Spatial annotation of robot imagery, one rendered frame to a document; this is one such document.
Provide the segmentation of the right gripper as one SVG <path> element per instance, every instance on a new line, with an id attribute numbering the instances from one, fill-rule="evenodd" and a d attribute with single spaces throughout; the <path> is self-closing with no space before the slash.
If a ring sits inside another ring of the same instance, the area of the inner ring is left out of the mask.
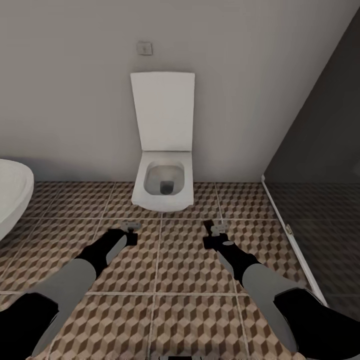
<path id="1" fill-rule="evenodd" d="M 215 247 L 214 247 L 215 242 L 218 240 L 224 240 L 224 239 L 228 240 L 228 236 L 225 233 L 220 233 L 219 236 L 208 235 L 207 237 L 203 238 L 204 247 L 206 249 L 215 249 Z"/>

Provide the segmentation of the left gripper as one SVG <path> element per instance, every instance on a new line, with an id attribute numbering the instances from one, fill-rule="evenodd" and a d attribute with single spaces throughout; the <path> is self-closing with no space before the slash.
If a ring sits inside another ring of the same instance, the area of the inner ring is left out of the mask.
<path id="1" fill-rule="evenodd" d="M 123 232 L 127 236 L 126 246 L 136 246 L 138 244 L 138 234 Z"/>

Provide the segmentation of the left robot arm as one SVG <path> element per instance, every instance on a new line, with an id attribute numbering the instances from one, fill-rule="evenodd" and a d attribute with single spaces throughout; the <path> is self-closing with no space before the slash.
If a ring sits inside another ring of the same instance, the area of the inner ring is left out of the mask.
<path id="1" fill-rule="evenodd" d="M 17 297 L 0 311 L 0 360 L 26 360 L 41 354 L 63 328 L 105 268 L 126 246 L 138 244 L 143 224 L 123 222 L 61 270 Z"/>

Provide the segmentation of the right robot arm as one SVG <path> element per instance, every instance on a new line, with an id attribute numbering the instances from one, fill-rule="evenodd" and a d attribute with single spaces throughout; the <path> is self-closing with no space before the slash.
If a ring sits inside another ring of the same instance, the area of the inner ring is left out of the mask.
<path id="1" fill-rule="evenodd" d="M 203 238 L 222 266 L 239 281 L 279 341 L 306 360 L 360 360 L 360 322 L 329 307 L 228 240 L 229 224 L 214 225 Z"/>

